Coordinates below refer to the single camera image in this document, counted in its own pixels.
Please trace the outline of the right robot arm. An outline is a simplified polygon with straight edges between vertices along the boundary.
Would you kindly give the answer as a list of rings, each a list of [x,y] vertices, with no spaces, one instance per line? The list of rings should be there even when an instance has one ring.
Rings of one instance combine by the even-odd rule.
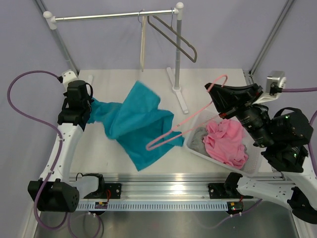
[[[316,224],[317,176],[305,148],[314,129],[303,112],[287,107],[287,114],[281,109],[270,118],[268,107],[258,103],[264,93],[257,84],[234,87],[207,83],[205,88],[220,118],[237,118],[253,138],[253,145],[264,149],[261,155],[268,163],[294,183],[275,186],[231,172],[223,184],[225,193],[276,203],[298,219]]]

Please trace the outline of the pink clothes hanger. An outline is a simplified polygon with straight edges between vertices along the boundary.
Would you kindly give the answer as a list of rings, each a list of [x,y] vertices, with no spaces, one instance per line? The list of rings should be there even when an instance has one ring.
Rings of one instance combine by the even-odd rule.
[[[219,76],[218,78],[216,78],[211,85],[207,88],[207,92],[211,92],[211,89],[214,87],[214,85],[220,80],[224,78],[223,83],[220,85],[221,87],[224,87],[224,85],[227,83],[228,81],[228,75],[227,74],[223,74],[221,76]],[[184,125],[185,123],[187,123],[189,120],[193,119],[195,116],[197,116],[198,114],[200,114],[203,110],[205,110],[207,107],[209,107],[211,104],[213,103],[213,101],[210,101],[208,104],[206,104],[204,107],[202,107],[201,109],[199,109],[198,111],[196,111],[195,113],[193,113],[191,116],[187,117],[186,119],[184,119],[183,121],[181,121],[180,123],[178,123],[177,125],[175,125],[174,127],[172,127],[168,132],[162,134],[161,136],[157,137],[156,139],[152,140],[151,142],[149,142],[146,145],[146,150],[147,151],[152,151],[156,148],[159,148],[165,144],[167,144],[168,142],[171,142],[185,134],[187,134],[188,132],[194,130],[195,128],[191,128],[188,129],[185,132],[182,132],[176,136],[173,137],[169,137],[168,139],[165,139],[167,136],[169,136],[172,132],[174,132],[176,129],[178,129],[180,126]]]

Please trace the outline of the teal t shirt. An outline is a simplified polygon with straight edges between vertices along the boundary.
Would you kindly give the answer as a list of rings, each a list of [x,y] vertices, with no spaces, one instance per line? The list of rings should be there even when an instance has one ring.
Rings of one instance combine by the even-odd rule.
[[[137,81],[123,103],[100,102],[95,99],[89,123],[100,122],[108,139],[116,140],[138,171],[141,171],[175,146],[183,146],[184,137],[177,131],[166,136],[174,140],[148,151],[146,145],[172,128],[174,114],[160,110],[160,97]]]

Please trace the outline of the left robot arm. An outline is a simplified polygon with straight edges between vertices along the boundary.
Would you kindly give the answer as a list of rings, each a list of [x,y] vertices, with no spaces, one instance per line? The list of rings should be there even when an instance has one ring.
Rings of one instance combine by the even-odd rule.
[[[40,178],[28,185],[35,211],[74,212],[79,200],[88,194],[100,198],[106,193],[106,185],[96,176],[69,181],[74,153],[90,118],[93,97],[88,87],[82,80],[68,84],[50,158]]]

